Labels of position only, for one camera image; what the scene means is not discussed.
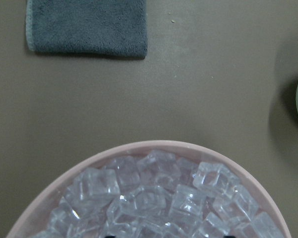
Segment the pile of clear ice cubes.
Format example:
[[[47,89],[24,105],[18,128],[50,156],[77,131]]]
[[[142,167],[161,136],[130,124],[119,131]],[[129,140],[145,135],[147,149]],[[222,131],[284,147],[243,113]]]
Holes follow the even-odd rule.
[[[281,238],[222,163],[160,150],[124,156],[74,178],[38,238]]]

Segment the pink bowl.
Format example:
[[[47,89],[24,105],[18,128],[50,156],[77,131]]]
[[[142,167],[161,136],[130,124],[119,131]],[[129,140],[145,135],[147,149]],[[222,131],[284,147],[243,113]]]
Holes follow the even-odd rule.
[[[53,181],[31,202],[15,222],[7,237],[27,238],[43,230],[47,225],[50,212],[58,205],[66,187],[85,168],[100,168],[115,157],[146,155],[153,149],[168,151],[196,163],[207,161],[225,164],[240,177],[242,184],[271,216],[284,237],[291,237],[286,221],[276,203],[259,181],[247,170],[216,151],[196,144],[172,140],[151,140],[129,143],[100,152],[78,163]]]

